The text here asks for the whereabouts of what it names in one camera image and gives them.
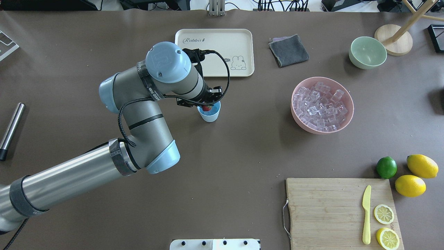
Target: green bowl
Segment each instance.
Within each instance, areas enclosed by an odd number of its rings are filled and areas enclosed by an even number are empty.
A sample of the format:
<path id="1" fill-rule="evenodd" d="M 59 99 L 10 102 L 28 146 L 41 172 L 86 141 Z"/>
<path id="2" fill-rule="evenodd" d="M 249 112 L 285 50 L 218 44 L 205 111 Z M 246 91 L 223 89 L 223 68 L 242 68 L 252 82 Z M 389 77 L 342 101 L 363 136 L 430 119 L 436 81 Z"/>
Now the green bowl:
<path id="1" fill-rule="evenodd" d="M 373 37 L 361 36 L 352 42 L 349 57 L 356 67 L 372 69 L 385 62 L 387 51 L 380 41 Z"/>

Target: wooden cutting board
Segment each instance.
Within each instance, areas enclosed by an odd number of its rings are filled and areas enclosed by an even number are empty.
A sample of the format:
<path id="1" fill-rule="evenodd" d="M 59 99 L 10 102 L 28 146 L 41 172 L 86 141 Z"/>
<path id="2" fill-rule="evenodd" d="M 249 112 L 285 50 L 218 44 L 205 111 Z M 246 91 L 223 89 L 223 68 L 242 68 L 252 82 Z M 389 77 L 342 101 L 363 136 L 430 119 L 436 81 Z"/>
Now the wooden cutting board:
<path id="1" fill-rule="evenodd" d="M 372 186 L 369 245 L 362 242 L 362 197 L 367 185 Z M 388 180 L 288 178 L 286 186 L 292 250 L 383 250 L 376 240 L 376 231 L 381 227 L 395 230 L 400 238 L 398 249 L 404 250 Z M 395 219 L 390 225 L 375 219 L 373 210 L 379 204 L 392 208 Z"/>

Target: robotic arm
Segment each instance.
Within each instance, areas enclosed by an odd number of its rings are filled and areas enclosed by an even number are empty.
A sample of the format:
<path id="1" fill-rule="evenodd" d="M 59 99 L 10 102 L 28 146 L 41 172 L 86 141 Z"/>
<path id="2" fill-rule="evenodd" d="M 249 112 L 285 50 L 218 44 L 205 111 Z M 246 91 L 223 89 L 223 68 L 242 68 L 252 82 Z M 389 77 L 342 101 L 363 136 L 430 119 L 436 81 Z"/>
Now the robotic arm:
<path id="1" fill-rule="evenodd" d="M 170 42 L 153 46 L 146 59 L 100 84 L 106 107 L 125 117 L 131 135 L 119 123 L 116 138 L 74 159 L 0 189 L 0 234 L 20 226 L 26 218 L 45 213 L 65 200 L 141 168 L 155 174 L 175 165 L 180 155 L 157 101 L 173 97 L 186 107 L 212 106 L 224 96 L 220 86 L 208 87 L 200 61 L 207 50 L 181 50 Z"/>

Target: pink bowl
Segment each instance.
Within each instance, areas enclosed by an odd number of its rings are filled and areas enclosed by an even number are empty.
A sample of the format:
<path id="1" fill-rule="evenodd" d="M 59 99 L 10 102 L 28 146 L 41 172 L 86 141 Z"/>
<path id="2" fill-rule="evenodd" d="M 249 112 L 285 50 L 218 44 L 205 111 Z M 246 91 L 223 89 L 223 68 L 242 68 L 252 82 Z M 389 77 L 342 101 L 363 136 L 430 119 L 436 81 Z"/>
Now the pink bowl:
<path id="1" fill-rule="evenodd" d="M 298 89 L 301 88 L 301 87 L 311 88 L 313 85 L 315 85 L 319 81 L 323 82 L 324 85 L 329 86 L 331 88 L 331 92 L 335 92 L 337 89 L 340 89 L 340 90 L 344 91 L 344 95 L 342 96 L 341 101 L 344 103 L 344 105 L 345 105 L 346 109 L 348 110 L 348 112 L 347 112 L 347 114 L 345 116 L 345 121 L 342 122 L 341 128 L 338 129 L 338 130 L 331 131 L 331 132 L 324 132 L 324 131 L 319 131 L 319 130 L 312 129 L 309 126 L 307 126 L 305 123 L 303 123 L 299 119 L 299 117 L 297 117 L 296 113 L 294 112 L 293 96 L 298 91 Z M 303 128 L 305 131 L 308 131 L 308 132 L 314 133 L 314 134 L 330 134 L 330 133 L 334 133 L 334 132 L 338 132 L 338 131 L 343 130 L 350 123 L 350 121 L 352 120 L 353 113 L 354 113 L 354 110 L 355 110 L 352 97 L 350 96 L 350 93 L 344 88 L 344 86 L 339 84 L 337 81 L 334 81 L 334 80 L 326 78 L 326 77 L 310 77 L 310 78 L 307 78 L 307 79 L 303 80 L 302 82 L 300 82 L 296 86 L 296 88 L 294 88 L 293 93 L 291 94 L 290 105 L 291 105 L 291 114 L 293 115 L 293 119 L 296 121 L 296 123 L 301 128 Z"/>

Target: green lime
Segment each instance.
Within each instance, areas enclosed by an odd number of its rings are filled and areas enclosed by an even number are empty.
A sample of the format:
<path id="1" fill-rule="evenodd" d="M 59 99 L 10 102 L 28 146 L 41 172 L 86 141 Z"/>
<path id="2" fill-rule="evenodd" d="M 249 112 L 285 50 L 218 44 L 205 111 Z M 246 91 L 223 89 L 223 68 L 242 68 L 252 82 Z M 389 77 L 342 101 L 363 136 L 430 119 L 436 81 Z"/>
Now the green lime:
<path id="1" fill-rule="evenodd" d="M 397 170 L 398 167 L 395 160 L 389 156 L 379 159 L 376 164 L 376 171 L 384 179 L 390 179 L 395 176 Z"/>

